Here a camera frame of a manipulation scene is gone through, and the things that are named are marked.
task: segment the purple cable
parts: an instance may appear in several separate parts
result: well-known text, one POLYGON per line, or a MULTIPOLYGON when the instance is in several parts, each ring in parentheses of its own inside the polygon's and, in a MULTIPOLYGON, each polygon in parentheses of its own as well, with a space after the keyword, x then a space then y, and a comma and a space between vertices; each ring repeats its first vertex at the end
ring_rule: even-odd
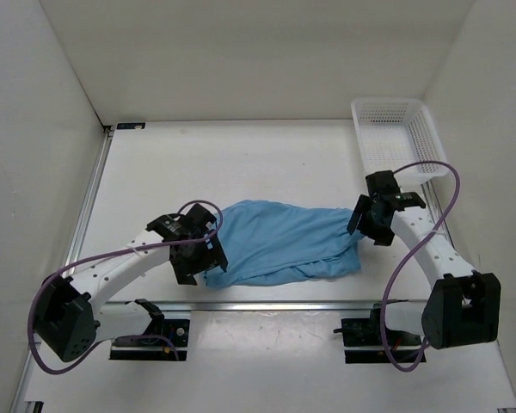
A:
MULTIPOLYGON (((461 179, 458 175, 457 170, 451 166, 450 164, 446 162, 441 161, 419 161, 419 162, 413 162, 408 165, 402 166, 398 170, 394 171, 394 174, 397 174, 398 172, 401 172, 402 170, 406 170, 407 168, 412 168, 416 165, 424 165, 433 163, 436 165, 445 166, 448 170, 450 170, 455 176, 455 191, 453 192, 453 196, 451 198, 451 201, 449 202, 449 205, 447 205, 447 208, 444 210, 444 212, 439 217, 436 224, 433 226, 432 231, 437 231, 441 225, 443 224, 445 218, 447 218, 447 215, 449 215, 449 212, 453 209, 455 206, 455 203, 457 202, 458 193, 461 189, 461 179)), ((407 255, 400 261, 399 264, 397 264, 396 269, 394 269, 394 272, 392 273, 390 279, 388 280, 388 284, 386 284, 386 288, 384 289, 384 295, 382 297, 382 303, 380 306, 380 338, 382 341, 382 345, 384 347, 384 352, 386 353, 386 356, 388 357, 388 360, 390 360, 390 363, 394 365, 396 369, 398 369, 400 372, 408 373, 415 370, 419 364, 421 363, 422 356, 424 355, 424 350, 427 349, 429 346, 427 339, 425 338, 421 344, 421 348, 419 348, 417 356, 413 364, 409 367, 403 367, 401 366, 392 352, 390 351, 390 345, 388 344, 388 337, 386 335, 386 306, 388 305, 388 297, 390 296, 390 291, 392 289, 392 286, 394 285, 394 282, 396 281, 397 276, 402 271, 403 266, 411 259, 412 256, 416 254, 418 250, 420 250, 428 241, 430 241, 433 236, 436 235, 435 232, 430 232, 428 235, 426 235, 412 250, 410 250, 407 255)))
MULTIPOLYGON (((60 277, 61 274, 64 273, 65 271, 68 271, 71 268, 74 268, 78 265, 86 264, 88 262, 99 261, 99 260, 103 260, 105 258, 113 258, 116 256, 125 256, 127 254, 133 254, 134 250, 137 250, 137 251, 153 250, 155 248, 161 248, 161 247, 171 247, 171 246, 176 246, 176 245, 190 245, 193 243, 205 243, 206 241, 208 241, 210 238, 214 237, 218 233, 219 229, 222 227, 222 224, 224 223, 224 215, 222 214, 222 211, 220 210, 220 208, 218 208, 216 205, 212 204, 208 200, 191 200, 188 203, 184 204, 178 210, 178 213, 181 213, 186 207, 188 207, 192 204, 197 204, 197 203, 208 205, 208 206, 214 208, 216 210, 216 212, 218 213, 219 221, 218 221, 218 225, 216 226, 216 229, 211 231, 210 234, 205 235, 203 238, 186 239, 186 240, 182 240, 182 241, 173 241, 173 242, 168 242, 168 243, 151 243, 149 245, 141 245, 141 246, 138 246, 135 248, 127 248, 125 250, 106 252, 104 254, 100 254, 97 256, 89 256, 87 258, 83 258, 82 260, 78 260, 78 261, 72 262, 71 264, 65 265, 64 267, 58 269, 55 273, 51 274, 48 278, 45 279, 45 281, 40 286, 40 289, 38 290, 38 292, 34 295, 33 303, 31 304, 31 308, 28 312, 28 320, 27 320, 28 348, 31 352, 31 355, 34 357, 34 361, 36 361, 36 364, 44 372, 46 372, 48 374, 54 374, 54 375, 67 373, 70 370, 72 370, 73 368, 75 368, 76 366, 78 366, 80 363, 82 363, 84 361, 84 359, 86 357, 88 357, 89 354, 92 351, 94 351, 95 348, 102 343, 102 342, 97 342, 96 344, 94 344, 92 347, 90 347, 88 349, 88 351, 86 353, 81 355, 74 363, 70 364, 69 366, 67 366, 65 368, 62 368, 59 370, 54 370, 46 365, 46 363, 40 357, 40 354, 38 353, 38 349, 36 348, 36 342, 34 341, 33 328, 34 328, 34 319, 35 319, 35 313, 36 313, 36 304, 39 302, 40 298, 42 297, 43 292, 50 286, 50 284, 52 284, 52 282, 54 280, 56 280, 58 277, 60 277)), ((159 336, 159 335, 129 336, 129 338, 135 338, 135 337, 138 337, 139 339, 141 339, 141 338, 144 338, 144 339, 157 338, 157 339, 165 341, 168 344, 168 346, 173 349, 175 358, 177 360, 179 360, 178 353, 177 353, 174 345, 168 338, 166 338, 164 336, 159 336)))

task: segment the purple cable sleeve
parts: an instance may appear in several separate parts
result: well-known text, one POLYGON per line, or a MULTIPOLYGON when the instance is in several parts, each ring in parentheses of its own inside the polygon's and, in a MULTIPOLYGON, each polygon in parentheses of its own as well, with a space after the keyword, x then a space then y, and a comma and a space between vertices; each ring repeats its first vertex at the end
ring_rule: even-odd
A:
MULTIPOLYGON (((78 260, 76 262, 72 262, 69 265, 65 265, 64 267, 58 269, 55 273, 51 274, 48 278, 46 278, 44 280, 44 282, 40 286, 40 289, 34 295, 33 303, 31 304, 31 308, 30 308, 30 310, 28 312, 28 320, 27 320, 28 348, 29 348, 29 350, 31 352, 31 355, 34 357, 34 361, 36 362, 36 364, 44 372, 46 372, 48 374, 54 374, 54 375, 67 373, 70 370, 72 370, 73 368, 75 368, 76 366, 78 366, 80 363, 82 363, 84 361, 84 359, 86 357, 88 357, 89 354, 92 351, 94 351, 95 348, 102 343, 102 342, 97 342, 96 344, 94 344, 92 347, 90 347, 88 349, 88 351, 86 353, 81 355, 75 362, 73 362, 72 364, 70 364, 69 366, 67 366, 65 368, 61 368, 59 370, 54 370, 54 369, 52 369, 52 368, 50 368, 50 367, 48 367, 46 365, 46 363, 40 357, 40 354, 38 353, 38 349, 36 348, 36 342, 34 341, 34 330, 33 330, 33 328, 34 328, 34 319, 35 319, 35 313, 36 313, 36 304, 39 302, 40 298, 42 297, 43 292, 48 288, 48 286, 50 286, 50 284, 54 280, 56 280, 58 277, 60 277, 61 274, 64 273, 65 271, 68 271, 71 268, 74 268, 74 267, 76 267, 78 265, 86 264, 88 262, 99 261, 99 260, 103 260, 105 258, 113 258, 113 257, 116 257, 116 256, 125 256, 126 254, 132 254, 134 252, 134 250, 137 250, 137 251, 140 251, 140 250, 153 250, 155 248, 161 248, 161 247, 171 247, 171 246, 175 246, 175 245, 190 245, 190 244, 193 244, 193 243, 204 243, 204 242, 206 242, 208 239, 214 237, 218 233, 219 229, 222 227, 222 224, 224 223, 224 215, 222 214, 222 211, 220 210, 220 208, 218 208, 216 205, 212 204, 208 200, 192 200, 192 201, 189 201, 188 203, 186 203, 185 205, 183 205, 180 208, 178 213, 183 211, 189 205, 197 204, 197 203, 208 205, 208 206, 214 208, 216 210, 216 212, 218 213, 219 221, 218 221, 218 225, 216 226, 216 229, 211 231, 210 234, 205 235, 203 238, 186 239, 186 240, 182 240, 182 241, 173 241, 173 242, 168 242, 168 243, 152 243, 152 244, 149 244, 149 245, 141 245, 141 246, 138 246, 138 247, 136 247, 134 249, 127 248, 125 250, 117 250, 117 251, 106 252, 104 254, 100 254, 100 255, 97 255, 97 256, 89 256, 87 258, 83 258, 82 260, 78 260)), ((141 338, 144 338, 144 339, 145 338, 158 338, 160 340, 165 341, 169 345, 169 347, 171 347, 174 350, 175 357, 176 357, 177 360, 179 360, 177 351, 175 350, 175 347, 172 345, 172 342, 168 338, 166 338, 164 336, 159 336, 159 335, 137 336, 137 337, 140 338, 140 339, 141 338)))
MULTIPOLYGON (((448 170, 450 170, 455 176, 455 191, 453 192, 453 196, 451 198, 451 201, 449 202, 449 205, 444 210, 444 212, 439 217, 436 224, 433 226, 433 231, 437 231, 441 225, 443 224, 445 218, 447 215, 449 215, 449 212, 453 209, 455 206, 455 203, 457 202, 458 193, 461 189, 461 179, 458 175, 457 170, 451 166, 450 164, 446 162, 441 161, 419 161, 419 162, 413 162, 408 165, 402 166, 398 170, 394 171, 394 174, 397 174, 398 172, 401 172, 402 170, 406 170, 407 168, 412 168, 416 165, 423 165, 428 163, 434 163, 437 165, 445 166, 448 170)), ((416 254, 418 250, 420 250, 428 241, 430 241, 433 236, 436 235, 435 232, 430 232, 428 235, 426 235, 413 249, 411 249, 407 255, 400 261, 399 264, 397 264, 396 269, 394 269, 394 272, 392 273, 390 279, 388 280, 388 284, 386 284, 386 288, 384 289, 384 295, 382 297, 382 303, 380 306, 380 338, 382 341, 382 345, 384 347, 384 352, 386 353, 386 356, 388 357, 388 360, 390 360, 390 363, 394 365, 395 368, 397 368, 399 371, 408 373, 415 370, 419 364, 421 363, 422 356, 424 355, 424 350, 429 346, 427 339, 425 338, 422 342, 421 348, 418 351, 418 354, 416 356, 415 361, 411 366, 409 367, 403 367, 401 366, 392 352, 390 351, 390 345, 388 344, 388 337, 386 335, 386 306, 388 305, 388 298, 390 296, 390 290, 392 289, 392 286, 394 285, 394 282, 396 281, 397 276, 402 271, 403 266, 411 259, 412 256, 416 254)))

